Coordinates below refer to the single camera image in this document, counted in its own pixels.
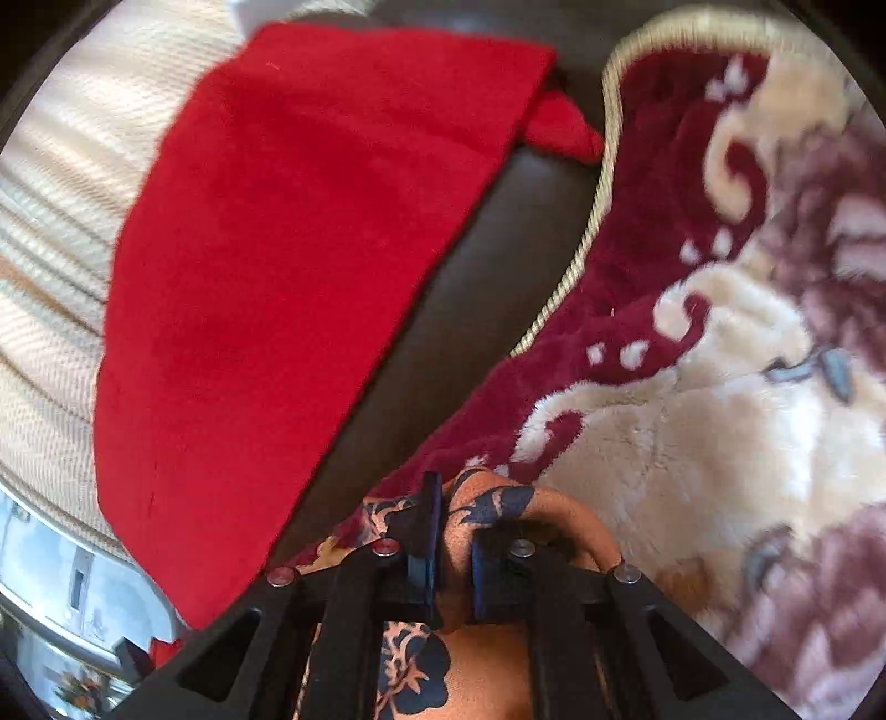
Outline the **cream dotted curtain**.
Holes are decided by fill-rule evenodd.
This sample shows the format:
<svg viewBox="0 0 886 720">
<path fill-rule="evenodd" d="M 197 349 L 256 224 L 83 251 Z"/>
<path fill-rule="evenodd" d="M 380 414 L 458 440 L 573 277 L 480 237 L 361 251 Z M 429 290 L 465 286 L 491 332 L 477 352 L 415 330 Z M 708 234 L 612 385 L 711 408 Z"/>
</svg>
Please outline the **cream dotted curtain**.
<svg viewBox="0 0 886 720">
<path fill-rule="evenodd" d="M 2 483 L 122 557 L 91 416 L 119 229 L 190 87 L 240 42 L 221 2 L 93 3 L 2 105 Z"/>
</svg>

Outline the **window frame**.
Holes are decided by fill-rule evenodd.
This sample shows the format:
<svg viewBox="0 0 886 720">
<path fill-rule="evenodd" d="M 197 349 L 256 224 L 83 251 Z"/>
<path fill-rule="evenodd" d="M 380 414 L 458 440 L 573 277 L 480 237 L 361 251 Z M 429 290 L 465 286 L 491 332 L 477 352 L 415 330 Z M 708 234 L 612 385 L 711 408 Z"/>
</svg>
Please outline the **window frame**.
<svg viewBox="0 0 886 720">
<path fill-rule="evenodd" d="M 2 495 L 2 648 L 38 692 L 69 675 L 118 678 L 114 646 L 147 650 L 183 625 L 144 573 Z"/>
</svg>

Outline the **orange floral patterned garment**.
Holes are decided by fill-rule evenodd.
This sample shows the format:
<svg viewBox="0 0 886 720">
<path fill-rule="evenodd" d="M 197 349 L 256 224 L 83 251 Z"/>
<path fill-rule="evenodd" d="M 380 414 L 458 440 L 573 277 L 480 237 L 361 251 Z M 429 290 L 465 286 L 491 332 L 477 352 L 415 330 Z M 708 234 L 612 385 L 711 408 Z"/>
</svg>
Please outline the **orange floral patterned garment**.
<svg viewBox="0 0 886 720">
<path fill-rule="evenodd" d="M 377 718 L 529 718 L 526 630 L 517 624 L 472 624 L 468 601 L 470 542 L 477 532 L 513 522 L 538 542 L 574 546 L 569 563 L 608 572 L 622 552 L 604 524 L 580 502 L 538 489 L 481 465 L 462 468 L 443 485 L 441 533 L 443 627 L 383 625 L 375 689 Z"/>
</svg>

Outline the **red cloth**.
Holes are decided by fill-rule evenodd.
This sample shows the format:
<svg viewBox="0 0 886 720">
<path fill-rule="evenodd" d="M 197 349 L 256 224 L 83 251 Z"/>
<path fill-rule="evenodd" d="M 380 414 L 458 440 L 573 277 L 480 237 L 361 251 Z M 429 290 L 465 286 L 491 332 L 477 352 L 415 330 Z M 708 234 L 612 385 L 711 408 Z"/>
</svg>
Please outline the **red cloth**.
<svg viewBox="0 0 886 720">
<path fill-rule="evenodd" d="M 120 231 L 97 499 L 201 629 L 261 570 L 519 144 L 596 162 L 547 45 L 263 27 L 201 78 Z"/>
</svg>

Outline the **floral plush blanket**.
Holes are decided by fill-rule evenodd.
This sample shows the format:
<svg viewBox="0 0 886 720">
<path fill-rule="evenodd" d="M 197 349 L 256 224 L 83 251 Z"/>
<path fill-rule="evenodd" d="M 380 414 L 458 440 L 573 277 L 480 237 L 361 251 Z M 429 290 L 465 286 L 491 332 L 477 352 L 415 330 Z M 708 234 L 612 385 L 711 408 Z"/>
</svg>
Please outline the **floral plush blanket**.
<svg viewBox="0 0 886 720">
<path fill-rule="evenodd" d="M 884 666 L 884 129 L 826 45 L 665 13 L 604 79 L 589 228 L 532 330 L 378 489 L 455 485 L 447 542 L 595 513 L 803 718 Z"/>
</svg>

